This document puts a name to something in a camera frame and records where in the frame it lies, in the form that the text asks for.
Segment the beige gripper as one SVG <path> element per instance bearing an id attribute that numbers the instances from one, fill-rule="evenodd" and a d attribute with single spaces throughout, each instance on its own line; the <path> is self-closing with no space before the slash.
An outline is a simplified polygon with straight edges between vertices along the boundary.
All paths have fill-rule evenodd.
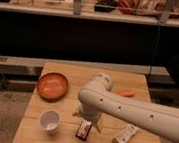
<path id="1" fill-rule="evenodd" d="M 92 110 L 88 107 L 79 106 L 77 109 L 75 109 L 72 115 L 76 117 L 82 117 L 83 119 L 92 122 L 97 131 L 102 132 L 103 118 L 101 112 L 97 112 L 97 110 Z"/>

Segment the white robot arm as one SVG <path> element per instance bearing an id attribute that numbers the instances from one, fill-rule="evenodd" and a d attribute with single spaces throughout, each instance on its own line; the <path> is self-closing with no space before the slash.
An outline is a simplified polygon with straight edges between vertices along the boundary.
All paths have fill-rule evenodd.
<path id="1" fill-rule="evenodd" d="M 96 123 L 102 114 L 108 114 L 179 143 L 178 108 L 118 96 L 110 91 L 112 83 L 106 73 L 98 73 L 80 88 L 80 116 Z"/>

